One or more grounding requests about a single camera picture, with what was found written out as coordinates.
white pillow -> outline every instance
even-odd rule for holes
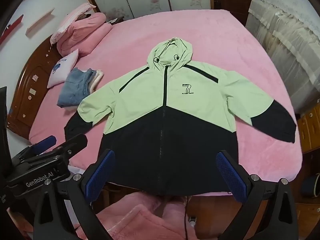
[[[69,55],[66,55],[56,63],[51,70],[47,88],[51,88],[66,81],[70,71],[73,69],[78,60],[78,56],[79,49],[75,50]]]
[[[69,26],[75,22],[83,13],[90,11],[91,9],[95,8],[96,6],[90,3],[84,3],[70,12],[63,20],[60,22],[58,26],[58,30],[52,34],[50,38],[51,45],[55,44],[67,31]]]

metal screw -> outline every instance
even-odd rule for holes
[[[283,178],[281,179],[282,184],[287,185],[289,182],[287,179]]]
[[[45,181],[44,181],[44,184],[46,184],[46,185],[49,185],[51,183],[51,179],[46,179]]]
[[[252,174],[252,175],[251,175],[251,179],[254,180],[254,181],[257,181],[257,180],[259,180],[260,178],[259,178],[259,176],[258,176],[257,174]]]
[[[78,181],[79,179],[81,179],[81,174],[76,174],[73,176],[73,180]]]

blue cartoon print on pillow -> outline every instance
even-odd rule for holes
[[[57,71],[57,69],[60,68],[60,67],[61,67],[61,64],[60,64],[60,63],[58,63],[57,65],[55,65],[55,66],[53,67],[53,72],[52,72],[52,74],[54,74],[54,73]]]

folded blue denim clothing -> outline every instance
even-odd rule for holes
[[[78,106],[81,101],[90,95],[89,82],[97,72],[89,68],[82,72],[74,68],[68,75],[58,98],[57,106]]]

white wall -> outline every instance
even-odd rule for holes
[[[88,0],[24,0],[13,14],[9,24],[23,14],[22,22],[0,45],[0,87],[7,86],[8,111],[21,70],[28,58],[41,42],[56,30],[60,21],[84,2]],[[26,29],[53,7],[55,9],[52,15],[27,37]],[[8,130],[8,141],[11,156],[16,155],[29,143],[10,130]]]

